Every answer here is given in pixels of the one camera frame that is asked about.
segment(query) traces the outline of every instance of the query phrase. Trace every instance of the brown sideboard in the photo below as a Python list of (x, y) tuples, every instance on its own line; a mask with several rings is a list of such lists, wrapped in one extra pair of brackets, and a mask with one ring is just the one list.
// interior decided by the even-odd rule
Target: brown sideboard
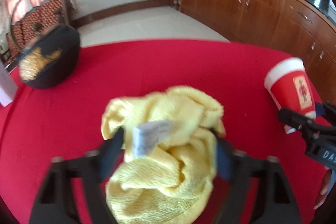
[(305, 0), (181, 0), (180, 11), (230, 41), (301, 58), (322, 100), (336, 104), (336, 27)]

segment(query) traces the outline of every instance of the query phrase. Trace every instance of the basket handle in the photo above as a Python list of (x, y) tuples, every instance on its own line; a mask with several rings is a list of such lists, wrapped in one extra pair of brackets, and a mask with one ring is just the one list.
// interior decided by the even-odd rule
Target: basket handle
[[(14, 9), (13, 9), (13, 12), (12, 12), (12, 15), (10, 17), (10, 20), (9, 20), (9, 36), (10, 38), (12, 39), (12, 41), (15, 43), (15, 45), (20, 49), (20, 51), (22, 50), (22, 48), (19, 46), (16, 38), (15, 38), (15, 35), (14, 35), (14, 30), (13, 30), (13, 25), (12, 25), (12, 22), (13, 22), (13, 17), (14, 17), (14, 13), (19, 5), (19, 3), (21, 2), (22, 0), (19, 0), (15, 6), (14, 6)], [(69, 19), (68, 19), (68, 13), (67, 13), (67, 3), (66, 3), (66, 0), (61, 0), (62, 1), (62, 10), (63, 10), (63, 14), (64, 14), (64, 23), (66, 25), (69, 25)]]

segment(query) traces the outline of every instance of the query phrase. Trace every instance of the label on cup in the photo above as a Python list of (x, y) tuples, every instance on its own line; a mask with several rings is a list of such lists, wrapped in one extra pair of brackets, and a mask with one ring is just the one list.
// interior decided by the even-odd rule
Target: label on cup
[(169, 138), (171, 121), (142, 123), (133, 130), (132, 153), (136, 158), (147, 156), (156, 145)]
[(293, 78), (297, 95), (299, 97), (301, 110), (312, 106), (312, 100), (307, 85), (307, 81), (303, 75)]

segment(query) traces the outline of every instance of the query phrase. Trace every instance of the white box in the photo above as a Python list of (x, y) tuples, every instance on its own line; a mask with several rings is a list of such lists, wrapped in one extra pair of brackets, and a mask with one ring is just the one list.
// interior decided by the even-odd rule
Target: white box
[(0, 104), (7, 106), (13, 102), (17, 90), (17, 85), (0, 62)]

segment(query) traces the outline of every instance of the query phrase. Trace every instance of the round table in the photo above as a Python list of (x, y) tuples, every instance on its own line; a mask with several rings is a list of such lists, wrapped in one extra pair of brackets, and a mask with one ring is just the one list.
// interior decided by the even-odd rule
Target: round table
[[(305, 156), (301, 134), (284, 133), (263, 86), (267, 72), (288, 57), (240, 43), (165, 39), (83, 48), (75, 72), (48, 90), (22, 84), (16, 69), (11, 74), (19, 85), (15, 101), (0, 107), (0, 196), (19, 222), (27, 224), (50, 159), (80, 157), (102, 144), (101, 116), (110, 99), (189, 85), (225, 107), (227, 140), (234, 148), (261, 159), (280, 158), (303, 223), (309, 223), (324, 167)], [(320, 101), (314, 88), (313, 95)], [(214, 184), (197, 223), (210, 223), (221, 204), (221, 180)], [(91, 223), (81, 182), (76, 180), (74, 188), (82, 223)]]

